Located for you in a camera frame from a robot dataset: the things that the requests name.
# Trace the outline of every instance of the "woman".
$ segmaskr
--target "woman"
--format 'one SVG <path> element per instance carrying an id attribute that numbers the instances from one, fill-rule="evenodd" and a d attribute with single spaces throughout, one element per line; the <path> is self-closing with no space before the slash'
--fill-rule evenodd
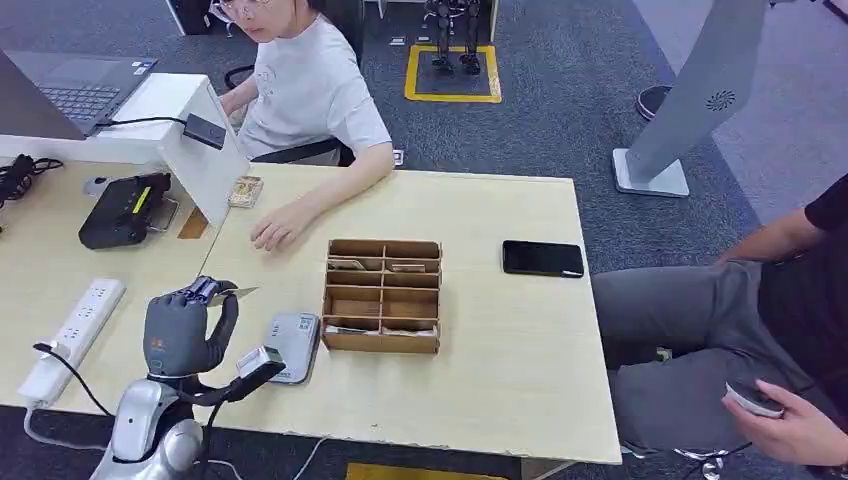
<path id="1" fill-rule="evenodd" d="M 227 115 L 256 100 L 239 139 L 250 158 L 335 137 L 356 161 L 298 200 L 266 215 L 250 238 L 257 249 L 290 244 L 312 221 L 367 190 L 394 168 L 386 126 L 356 55 L 318 10 L 317 0 L 221 0 L 259 43 L 253 75 L 221 97 Z"/>

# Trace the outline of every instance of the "power outlet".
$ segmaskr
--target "power outlet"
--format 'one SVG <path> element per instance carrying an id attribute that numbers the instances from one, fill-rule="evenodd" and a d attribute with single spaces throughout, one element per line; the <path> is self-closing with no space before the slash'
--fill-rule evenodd
<path id="1" fill-rule="evenodd" d="M 53 340 L 45 343 L 54 345 L 54 352 L 78 368 L 124 290 L 124 285 L 118 280 L 95 279 L 68 314 L 65 324 Z M 70 378 L 71 372 L 61 362 L 44 354 L 18 389 L 18 394 L 30 405 L 47 407 L 56 401 Z"/>

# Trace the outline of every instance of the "cardboard compartment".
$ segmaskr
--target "cardboard compartment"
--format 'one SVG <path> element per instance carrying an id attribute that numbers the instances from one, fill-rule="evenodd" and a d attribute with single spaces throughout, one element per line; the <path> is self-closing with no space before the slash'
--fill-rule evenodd
<path id="1" fill-rule="evenodd" d="M 438 353 L 438 337 L 401 337 L 382 335 L 378 352 Z"/>
<path id="2" fill-rule="evenodd" d="M 439 291 L 387 289 L 383 291 L 383 318 L 439 318 Z"/>
<path id="3" fill-rule="evenodd" d="M 340 317 L 379 317 L 379 287 L 332 287 L 324 295 L 324 315 Z"/>
<path id="4" fill-rule="evenodd" d="M 432 258 L 438 260 L 442 256 L 439 244 L 435 242 L 387 241 L 385 244 L 387 258 Z"/>
<path id="5" fill-rule="evenodd" d="M 379 287 L 383 276 L 380 272 L 361 272 L 331 270 L 327 272 L 327 285 L 359 285 L 367 287 Z"/>
<path id="6" fill-rule="evenodd" d="M 383 259 L 332 255 L 327 258 L 327 270 L 342 272 L 381 272 L 383 271 Z"/>
<path id="7" fill-rule="evenodd" d="M 339 328 L 352 330 L 368 330 L 376 332 L 380 329 L 380 319 L 377 317 L 334 316 L 325 315 L 324 323 Z"/>
<path id="8" fill-rule="evenodd" d="M 437 273 L 383 272 L 384 287 L 439 288 Z"/>
<path id="9" fill-rule="evenodd" d="M 406 332 L 421 332 L 433 330 L 439 321 L 435 318 L 389 318 L 381 319 L 383 329 L 403 330 Z"/>
<path id="10" fill-rule="evenodd" d="M 395 273 L 439 273 L 439 260 L 387 258 L 385 269 Z"/>
<path id="11" fill-rule="evenodd" d="M 330 240 L 330 256 L 382 258 L 383 242 L 373 240 Z"/>
<path id="12" fill-rule="evenodd" d="M 327 348 L 437 353 L 441 247 L 434 242 L 333 240 L 322 337 Z"/>
<path id="13" fill-rule="evenodd" d="M 381 350 L 373 350 L 375 345 L 379 345 L 380 337 L 364 334 L 348 334 L 348 333 L 324 333 L 324 344 L 329 349 L 335 350 L 355 350 L 359 352 L 379 352 Z"/>

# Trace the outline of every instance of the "black office chair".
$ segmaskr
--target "black office chair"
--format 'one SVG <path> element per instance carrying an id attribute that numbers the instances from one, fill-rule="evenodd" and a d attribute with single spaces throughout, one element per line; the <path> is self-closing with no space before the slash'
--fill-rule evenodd
<path id="1" fill-rule="evenodd" d="M 362 65 L 362 50 L 365 45 L 365 0 L 310 0 L 313 8 L 323 13 L 344 35 L 353 52 L 356 63 Z M 253 65 L 235 68 L 224 75 L 227 88 L 236 88 L 235 75 L 253 71 Z M 257 163 L 291 163 L 304 158 L 339 150 L 340 167 L 348 167 L 356 157 L 353 151 L 336 138 L 300 145 L 286 150 L 266 153 L 253 159 Z"/>

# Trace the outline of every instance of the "desk surface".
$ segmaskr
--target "desk surface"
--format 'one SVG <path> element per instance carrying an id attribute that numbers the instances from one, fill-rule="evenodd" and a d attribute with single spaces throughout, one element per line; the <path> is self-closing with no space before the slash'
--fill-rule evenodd
<path id="1" fill-rule="evenodd" d="M 0 403 L 22 405 L 16 390 L 36 359 L 31 345 L 53 338 L 95 277 L 121 280 L 127 291 L 83 360 L 81 374 L 114 412 L 124 387 L 147 373 L 141 348 L 147 302 L 190 283 L 217 232 L 207 227 L 200 239 L 178 239 L 194 206 L 177 193 L 181 204 L 168 232 L 151 234 L 138 247 L 86 249 L 77 232 L 97 199 L 83 194 L 85 181 L 135 173 L 129 165 L 66 162 L 64 168 L 39 176 L 22 200 L 0 210 L 0 321 L 7 338 L 14 338 L 3 345 L 3 358 L 19 362 L 0 369 Z M 53 408 L 97 413 L 73 380 Z"/>
<path id="2" fill-rule="evenodd" d="M 233 378 L 236 360 L 262 342 L 275 312 L 320 312 L 333 238 L 441 242 L 441 350 L 435 356 L 330 352 L 322 343 L 308 383 L 267 385 L 227 404 L 216 425 L 620 462 L 588 277 L 506 275 L 500 267 L 505 239 L 583 244 L 572 182 L 395 172 L 281 253 L 260 253 L 245 242 L 268 209 L 338 173 L 252 167 L 265 180 L 259 203 L 230 212 L 203 273 L 260 288 L 242 300 L 224 364 L 206 383 Z M 138 338 L 124 344 L 135 347 Z"/>

